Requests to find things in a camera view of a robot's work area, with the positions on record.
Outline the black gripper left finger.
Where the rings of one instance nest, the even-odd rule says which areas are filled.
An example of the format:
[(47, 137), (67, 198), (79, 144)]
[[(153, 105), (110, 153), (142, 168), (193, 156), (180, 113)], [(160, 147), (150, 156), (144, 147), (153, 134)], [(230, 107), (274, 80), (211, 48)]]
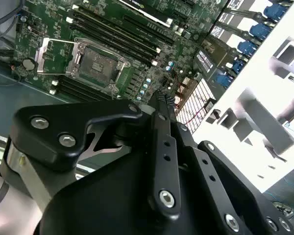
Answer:
[(146, 105), (110, 101), (31, 106), (18, 110), (9, 136), (9, 166), (40, 210), (73, 183), (79, 161), (99, 155), (145, 154), (147, 201), (163, 217), (178, 217), (181, 193), (173, 99), (156, 91)]

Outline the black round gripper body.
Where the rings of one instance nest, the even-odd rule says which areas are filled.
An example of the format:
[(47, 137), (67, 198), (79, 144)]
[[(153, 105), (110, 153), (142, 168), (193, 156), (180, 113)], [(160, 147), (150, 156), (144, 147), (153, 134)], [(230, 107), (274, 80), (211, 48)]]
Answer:
[(147, 201), (151, 179), (145, 154), (130, 153), (65, 187), (40, 222), (42, 235), (202, 235), (178, 166), (181, 208), (163, 217)]

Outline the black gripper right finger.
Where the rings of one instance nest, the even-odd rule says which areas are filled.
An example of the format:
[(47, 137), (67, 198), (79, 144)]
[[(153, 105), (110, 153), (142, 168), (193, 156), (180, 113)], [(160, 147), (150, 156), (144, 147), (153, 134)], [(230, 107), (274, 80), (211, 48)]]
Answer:
[(290, 221), (211, 142), (196, 144), (166, 100), (184, 189), (204, 235), (293, 235)]

